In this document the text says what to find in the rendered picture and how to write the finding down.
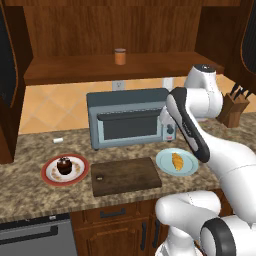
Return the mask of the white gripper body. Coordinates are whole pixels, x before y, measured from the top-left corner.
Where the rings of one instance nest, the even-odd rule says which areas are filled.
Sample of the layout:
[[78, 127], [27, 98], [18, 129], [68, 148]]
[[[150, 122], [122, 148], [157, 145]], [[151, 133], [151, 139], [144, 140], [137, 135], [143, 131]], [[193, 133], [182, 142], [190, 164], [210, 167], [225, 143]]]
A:
[[173, 118], [170, 116], [168, 110], [166, 107], [163, 107], [161, 110], [161, 113], [159, 115], [159, 120], [160, 122], [164, 125], [167, 126], [168, 124], [173, 124], [174, 120]]

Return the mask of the golden croissant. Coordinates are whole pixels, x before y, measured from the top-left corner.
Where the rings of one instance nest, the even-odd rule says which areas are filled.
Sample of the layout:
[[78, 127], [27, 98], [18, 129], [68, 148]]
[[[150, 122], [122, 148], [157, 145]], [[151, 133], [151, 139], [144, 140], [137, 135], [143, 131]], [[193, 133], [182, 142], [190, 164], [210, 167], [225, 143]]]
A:
[[182, 157], [177, 153], [172, 154], [172, 163], [177, 171], [180, 171], [184, 165]]

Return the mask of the dark wooden cutting board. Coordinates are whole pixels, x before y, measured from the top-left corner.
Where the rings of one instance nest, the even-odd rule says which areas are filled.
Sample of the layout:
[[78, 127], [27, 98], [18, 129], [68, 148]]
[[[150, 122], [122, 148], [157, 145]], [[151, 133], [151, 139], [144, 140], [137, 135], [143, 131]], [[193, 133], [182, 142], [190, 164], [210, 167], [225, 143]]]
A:
[[92, 164], [91, 178], [95, 197], [162, 186], [150, 157]]

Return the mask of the orange jam jar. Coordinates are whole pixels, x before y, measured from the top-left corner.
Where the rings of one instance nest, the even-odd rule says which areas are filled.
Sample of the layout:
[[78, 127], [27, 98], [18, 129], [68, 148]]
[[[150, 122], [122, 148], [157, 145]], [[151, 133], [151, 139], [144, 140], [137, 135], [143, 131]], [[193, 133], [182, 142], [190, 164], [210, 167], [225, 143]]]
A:
[[115, 49], [115, 63], [117, 65], [126, 64], [126, 50], [124, 48]]

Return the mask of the wooden cabinet door dark panel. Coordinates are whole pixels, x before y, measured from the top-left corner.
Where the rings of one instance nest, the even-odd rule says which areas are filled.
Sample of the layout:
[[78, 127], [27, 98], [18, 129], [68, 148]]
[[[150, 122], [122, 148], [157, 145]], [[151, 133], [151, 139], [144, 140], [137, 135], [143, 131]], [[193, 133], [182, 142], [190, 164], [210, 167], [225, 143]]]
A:
[[14, 161], [26, 87], [24, 74], [32, 59], [24, 9], [0, 0], [0, 164]]
[[245, 56], [256, 61], [256, 52], [244, 39], [256, 0], [240, 0], [239, 6], [203, 6], [195, 51], [224, 68], [224, 75], [256, 95], [256, 72]]

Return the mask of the wooden base cabinet door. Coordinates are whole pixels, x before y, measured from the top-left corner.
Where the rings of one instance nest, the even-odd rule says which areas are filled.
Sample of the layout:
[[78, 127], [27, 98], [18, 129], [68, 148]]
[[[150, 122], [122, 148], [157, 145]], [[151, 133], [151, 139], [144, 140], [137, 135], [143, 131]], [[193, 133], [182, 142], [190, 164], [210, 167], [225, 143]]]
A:
[[141, 251], [142, 222], [149, 218], [118, 221], [116, 223], [82, 228], [74, 232], [78, 256], [146, 256], [146, 245]]
[[168, 235], [169, 227], [167, 225], [163, 225], [160, 223], [160, 230], [159, 230], [159, 237], [158, 237], [158, 244], [157, 248], [152, 247], [152, 242], [154, 239], [154, 232], [155, 232], [155, 220], [157, 219], [155, 214], [151, 215], [151, 234], [150, 234], [150, 243], [149, 243], [149, 256], [155, 256], [155, 252], [157, 248], [165, 241]]

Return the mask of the grey toaster oven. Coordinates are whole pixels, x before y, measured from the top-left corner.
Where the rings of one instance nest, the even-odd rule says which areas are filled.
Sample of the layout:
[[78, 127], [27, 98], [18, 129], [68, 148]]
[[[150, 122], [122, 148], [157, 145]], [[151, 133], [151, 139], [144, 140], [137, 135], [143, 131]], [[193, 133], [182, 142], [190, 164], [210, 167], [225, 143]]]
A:
[[168, 94], [165, 88], [88, 93], [92, 148], [175, 140], [175, 122], [159, 119]]

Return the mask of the pale blue plate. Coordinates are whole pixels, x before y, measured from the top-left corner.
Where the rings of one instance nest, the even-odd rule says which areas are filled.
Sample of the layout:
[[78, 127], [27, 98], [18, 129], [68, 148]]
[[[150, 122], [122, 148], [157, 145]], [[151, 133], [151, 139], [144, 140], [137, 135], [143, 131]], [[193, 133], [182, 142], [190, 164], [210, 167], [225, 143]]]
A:
[[[177, 171], [172, 163], [172, 154], [179, 154], [184, 165], [180, 171]], [[172, 176], [190, 176], [198, 169], [198, 160], [188, 151], [179, 148], [169, 148], [160, 151], [156, 156], [156, 163], [158, 167], [165, 173]]]

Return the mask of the wooden knife block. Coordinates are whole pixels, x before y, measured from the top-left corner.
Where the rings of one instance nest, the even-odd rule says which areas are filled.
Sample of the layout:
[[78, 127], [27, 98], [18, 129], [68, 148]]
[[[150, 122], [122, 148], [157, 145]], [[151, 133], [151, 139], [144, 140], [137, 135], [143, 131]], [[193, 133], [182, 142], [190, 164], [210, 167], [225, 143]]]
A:
[[249, 104], [249, 100], [244, 95], [239, 95], [236, 99], [227, 93], [223, 99], [221, 113], [217, 120], [227, 128], [236, 128], [239, 126], [240, 116]]

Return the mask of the chocolate cupcake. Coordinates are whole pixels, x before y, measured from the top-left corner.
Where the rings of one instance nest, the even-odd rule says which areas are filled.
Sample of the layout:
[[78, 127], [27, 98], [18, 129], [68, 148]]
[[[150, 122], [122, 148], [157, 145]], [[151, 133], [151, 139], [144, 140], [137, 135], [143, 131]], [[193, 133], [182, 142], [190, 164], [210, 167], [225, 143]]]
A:
[[72, 171], [71, 160], [64, 156], [57, 161], [57, 169], [61, 175], [68, 175]]

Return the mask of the wooden drawer front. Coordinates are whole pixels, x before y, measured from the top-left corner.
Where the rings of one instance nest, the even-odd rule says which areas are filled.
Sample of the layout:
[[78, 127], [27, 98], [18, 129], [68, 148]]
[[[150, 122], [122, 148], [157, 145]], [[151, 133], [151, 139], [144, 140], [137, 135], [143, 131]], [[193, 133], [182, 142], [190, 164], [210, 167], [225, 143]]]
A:
[[[117, 212], [120, 211], [121, 208], [126, 209], [126, 214], [111, 218], [100, 218], [100, 211], [104, 211], [105, 213], [110, 212]], [[107, 221], [114, 221], [119, 219], [127, 219], [135, 216], [140, 215], [140, 211], [138, 209], [138, 204], [134, 203], [127, 203], [127, 204], [120, 204], [120, 205], [113, 205], [107, 207], [101, 207], [96, 209], [86, 210], [84, 213], [84, 218], [88, 223], [100, 223], [100, 222], [107, 222]]]

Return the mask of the red rimmed white plate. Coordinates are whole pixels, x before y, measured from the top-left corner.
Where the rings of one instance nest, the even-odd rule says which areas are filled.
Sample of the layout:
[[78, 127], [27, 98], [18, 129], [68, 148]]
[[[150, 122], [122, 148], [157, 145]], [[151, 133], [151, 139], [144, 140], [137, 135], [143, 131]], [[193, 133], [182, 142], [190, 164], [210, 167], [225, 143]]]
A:
[[[72, 162], [72, 171], [61, 175], [57, 169], [57, 161], [68, 157]], [[41, 169], [41, 177], [45, 183], [52, 186], [69, 186], [78, 183], [89, 173], [89, 162], [78, 154], [62, 154], [48, 160]]]

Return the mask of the grey dishwasher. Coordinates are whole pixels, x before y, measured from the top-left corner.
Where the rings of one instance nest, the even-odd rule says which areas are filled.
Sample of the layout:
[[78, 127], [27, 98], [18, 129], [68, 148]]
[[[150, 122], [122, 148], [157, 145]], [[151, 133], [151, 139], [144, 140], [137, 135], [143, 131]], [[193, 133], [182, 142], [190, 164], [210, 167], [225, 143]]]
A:
[[68, 213], [0, 224], [0, 240], [47, 232], [54, 225], [56, 236], [0, 245], [0, 256], [78, 256]]

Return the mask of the white wall socket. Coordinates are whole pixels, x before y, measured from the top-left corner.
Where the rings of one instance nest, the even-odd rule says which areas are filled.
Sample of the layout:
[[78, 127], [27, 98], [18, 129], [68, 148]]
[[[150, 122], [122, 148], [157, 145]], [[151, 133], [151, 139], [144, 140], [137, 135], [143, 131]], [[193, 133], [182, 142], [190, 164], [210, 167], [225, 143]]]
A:
[[116, 80], [112, 82], [112, 90], [119, 91], [125, 89], [125, 81], [124, 80]]
[[174, 86], [174, 79], [172, 77], [166, 77], [162, 79], [162, 87], [166, 88], [168, 91], [171, 91]]

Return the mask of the wooden wall cabinet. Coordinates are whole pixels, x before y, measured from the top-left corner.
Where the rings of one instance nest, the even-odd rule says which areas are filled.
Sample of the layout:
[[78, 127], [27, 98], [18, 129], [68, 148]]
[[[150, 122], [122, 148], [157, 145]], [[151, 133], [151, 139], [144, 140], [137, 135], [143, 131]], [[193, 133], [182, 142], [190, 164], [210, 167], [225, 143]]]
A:
[[[22, 0], [33, 60], [29, 85], [186, 74], [204, 0]], [[126, 64], [115, 63], [115, 49]]]

